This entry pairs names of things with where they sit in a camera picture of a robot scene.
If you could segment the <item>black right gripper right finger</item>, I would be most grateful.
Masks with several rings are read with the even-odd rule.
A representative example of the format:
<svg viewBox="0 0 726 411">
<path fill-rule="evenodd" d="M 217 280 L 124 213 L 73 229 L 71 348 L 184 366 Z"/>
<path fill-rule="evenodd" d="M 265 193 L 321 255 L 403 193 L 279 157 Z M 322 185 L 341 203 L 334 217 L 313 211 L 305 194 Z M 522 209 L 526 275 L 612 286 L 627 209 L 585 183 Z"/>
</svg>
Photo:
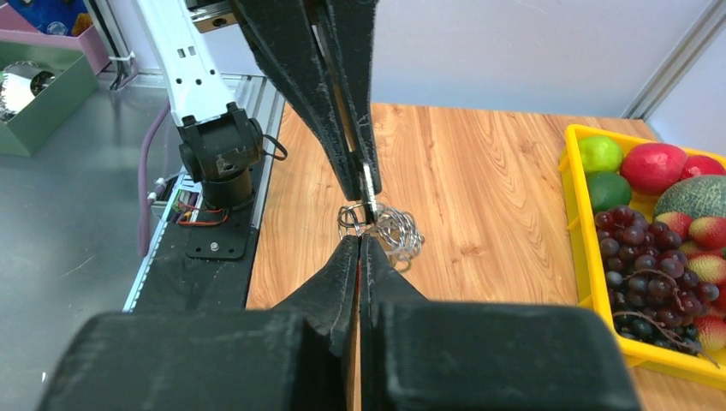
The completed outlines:
<svg viewBox="0 0 726 411">
<path fill-rule="evenodd" d="M 578 307 L 431 301 L 360 240 L 365 410 L 638 410 L 615 338 Z"/>
</svg>

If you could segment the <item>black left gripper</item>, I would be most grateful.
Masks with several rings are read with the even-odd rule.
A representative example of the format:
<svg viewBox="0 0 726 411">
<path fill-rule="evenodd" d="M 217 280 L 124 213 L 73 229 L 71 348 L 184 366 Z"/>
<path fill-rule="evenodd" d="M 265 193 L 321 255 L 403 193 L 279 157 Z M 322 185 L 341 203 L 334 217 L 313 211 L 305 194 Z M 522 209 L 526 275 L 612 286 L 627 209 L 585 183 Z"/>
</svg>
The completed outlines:
<svg viewBox="0 0 726 411">
<path fill-rule="evenodd" d="M 186 0 L 208 33 L 237 24 L 256 63 L 310 128 L 347 200 L 382 182 L 371 115 L 375 1 Z"/>
</svg>

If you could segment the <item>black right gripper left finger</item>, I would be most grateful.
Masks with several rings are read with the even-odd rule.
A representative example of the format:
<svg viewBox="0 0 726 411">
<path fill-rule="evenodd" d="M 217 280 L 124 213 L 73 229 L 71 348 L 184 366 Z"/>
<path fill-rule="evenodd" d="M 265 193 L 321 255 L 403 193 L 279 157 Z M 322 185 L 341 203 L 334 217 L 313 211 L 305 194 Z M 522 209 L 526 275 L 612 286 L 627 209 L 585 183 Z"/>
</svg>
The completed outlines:
<svg viewBox="0 0 726 411">
<path fill-rule="evenodd" d="M 268 310 L 103 313 L 75 334 L 41 410 L 344 410 L 360 241 Z"/>
</svg>

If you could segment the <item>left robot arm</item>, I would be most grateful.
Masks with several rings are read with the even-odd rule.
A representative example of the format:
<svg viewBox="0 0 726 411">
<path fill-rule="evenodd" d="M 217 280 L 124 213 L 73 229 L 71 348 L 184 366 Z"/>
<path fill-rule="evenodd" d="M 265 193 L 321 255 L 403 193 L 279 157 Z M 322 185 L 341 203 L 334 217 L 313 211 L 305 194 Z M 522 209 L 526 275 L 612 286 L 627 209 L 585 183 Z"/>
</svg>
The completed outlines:
<svg viewBox="0 0 726 411">
<path fill-rule="evenodd" d="M 347 200 L 381 192 L 371 118 L 373 1 L 233 1 L 255 61 L 318 139 Z M 134 8 L 164 74 L 181 159 L 221 209 L 252 196 L 260 126 L 232 98 L 183 1 Z"/>
</svg>

